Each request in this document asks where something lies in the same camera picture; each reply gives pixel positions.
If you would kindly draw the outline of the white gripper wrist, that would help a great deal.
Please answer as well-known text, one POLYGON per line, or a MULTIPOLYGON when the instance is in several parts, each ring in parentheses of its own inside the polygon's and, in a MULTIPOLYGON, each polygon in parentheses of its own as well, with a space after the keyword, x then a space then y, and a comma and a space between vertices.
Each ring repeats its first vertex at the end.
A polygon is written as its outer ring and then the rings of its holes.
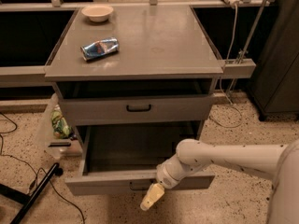
POLYGON ((140 208, 148 211, 164 196, 164 189, 172 189, 187 175, 187 165, 182 163, 177 155, 157 166, 156 180, 151 184, 144 196, 140 208))

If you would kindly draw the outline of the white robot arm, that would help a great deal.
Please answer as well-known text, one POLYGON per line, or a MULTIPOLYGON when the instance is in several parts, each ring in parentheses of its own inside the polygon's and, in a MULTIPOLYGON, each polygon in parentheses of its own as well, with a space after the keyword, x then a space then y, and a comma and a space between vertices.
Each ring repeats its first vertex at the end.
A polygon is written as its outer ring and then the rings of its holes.
POLYGON ((272 182, 266 224, 299 224, 299 141, 289 145, 209 145, 184 139, 170 159, 157 166, 140 208, 149 210, 167 189, 210 164, 272 182))

